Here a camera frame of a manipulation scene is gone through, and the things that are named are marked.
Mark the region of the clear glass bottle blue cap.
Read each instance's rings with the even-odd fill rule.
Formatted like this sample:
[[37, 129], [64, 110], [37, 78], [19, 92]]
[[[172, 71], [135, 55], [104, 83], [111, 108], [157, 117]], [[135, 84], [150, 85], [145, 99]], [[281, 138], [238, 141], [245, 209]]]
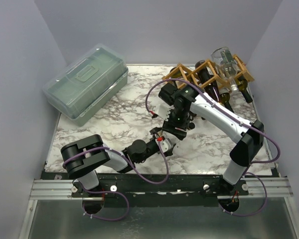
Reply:
[[239, 91], [234, 77], [237, 74], [237, 64], [228, 47], [220, 47], [216, 49], [212, 54], [211, 58], [213, 62], [221, 70], [230, 84], [230, 89], [233, 93]]

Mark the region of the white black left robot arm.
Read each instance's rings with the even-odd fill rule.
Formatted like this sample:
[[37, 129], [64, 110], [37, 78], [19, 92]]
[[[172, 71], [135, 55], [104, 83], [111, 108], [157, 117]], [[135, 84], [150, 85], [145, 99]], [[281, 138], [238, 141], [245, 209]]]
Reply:
[[102, 187], [96, 169], [102, 165], [118, 173], [135, 170], [136, 164], [145, 162], [154, 154], [161, 154], [163, 159], [171, 156], [175, 143], [167, 136], [159, 134], [160, 128], [152, 129], [150, 141], [135, 140], [122, 151], [108, 147], [98, 134], [69, 143], [60, 150], [63, 164], [69, 179], [78, 180], [88, 196], [94, 197]]

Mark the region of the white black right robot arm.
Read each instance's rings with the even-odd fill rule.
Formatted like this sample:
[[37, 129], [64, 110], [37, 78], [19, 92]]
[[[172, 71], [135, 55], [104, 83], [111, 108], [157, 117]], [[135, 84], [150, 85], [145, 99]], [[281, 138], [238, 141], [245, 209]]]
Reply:
[[230, 152], [231, 161], [219, 181], [223, 194], [235, 192], [237, 182], [263, 146], [263, 123], [259, 120], [251, 123], [237, 116], [194, 85], [178, 89], [166, 84], [158, 96], [164, 104], [154, 107], [153, 114], [164, 119], [163, 131], [183, 140], [186, 130], [192, 127], [190, 114], [193, 113], [218, 127], [236, 144]]

